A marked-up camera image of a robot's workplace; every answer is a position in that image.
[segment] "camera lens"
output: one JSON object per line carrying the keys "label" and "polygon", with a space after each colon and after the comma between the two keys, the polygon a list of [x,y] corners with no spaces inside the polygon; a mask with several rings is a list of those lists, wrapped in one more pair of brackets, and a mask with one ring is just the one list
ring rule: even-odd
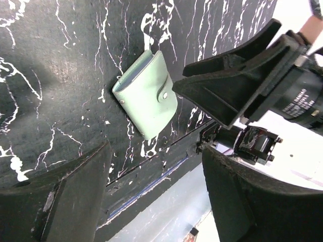
{"label": "camera lens", "polygon": [[299,78],[271,111],[323,136],[323,79],[313,72],[293,71],[300,72]]}

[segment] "mint green wallet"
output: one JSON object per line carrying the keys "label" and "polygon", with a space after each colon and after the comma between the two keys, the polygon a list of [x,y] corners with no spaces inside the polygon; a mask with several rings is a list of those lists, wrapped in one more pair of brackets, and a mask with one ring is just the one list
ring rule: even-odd
{"label": "mint green wallet", "polygon": [[177,97],[161,51],[146,50],[112,92],[146,140],[157,136],[177,109]]}

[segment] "black plastic mount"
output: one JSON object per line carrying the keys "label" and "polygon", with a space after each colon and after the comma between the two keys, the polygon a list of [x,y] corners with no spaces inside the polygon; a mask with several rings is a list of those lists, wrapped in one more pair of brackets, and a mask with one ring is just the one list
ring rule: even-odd
{"label": "black plastic mount", "polygon": [[111,164],[109,142],[0,190],[0,241],[93,241]]}
{"label": "black plastic mount", "polygon": [[276,180],[211,147],[202,161],[221,242],[323,241],[322,191]]}
{"label": "black plastic mount", "polygon": [[309,48],[302,36],[292,31],[267,48],[280,27],[281,23],[272,19],[245,44],[187,65],[183,71],[187,78],[177,81],[173,90],[226,129],[242,116],[258,120],[286,89],[270,99],[266,97],[291,69],[297,68],[295,60]]}

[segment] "screw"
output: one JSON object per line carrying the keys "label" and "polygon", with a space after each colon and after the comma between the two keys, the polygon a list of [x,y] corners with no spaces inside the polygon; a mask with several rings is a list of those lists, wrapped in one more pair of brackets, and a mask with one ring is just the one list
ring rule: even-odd
{"label": "screw", "polygon": [[270,156],[268,157],[268,160],[269,160],[269,161],[273,161],[273,160],[274,160],[274,158],[275,158],[275,157],[274,157],[273,155],[270,155]]}

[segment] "wallet strap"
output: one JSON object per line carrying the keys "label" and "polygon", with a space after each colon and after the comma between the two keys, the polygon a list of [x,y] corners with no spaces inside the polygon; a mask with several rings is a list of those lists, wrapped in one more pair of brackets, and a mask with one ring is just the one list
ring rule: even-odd
{"label": "wallet strap", "polygon": [[173,88],[173,81],[170,74],[168,73],[167,79],[163,87],[158,92],[158,96],[157,96],[158,102],[162,103],[163,101],[165,101],[168,98],[168,95],[172,92],[172,88]]}

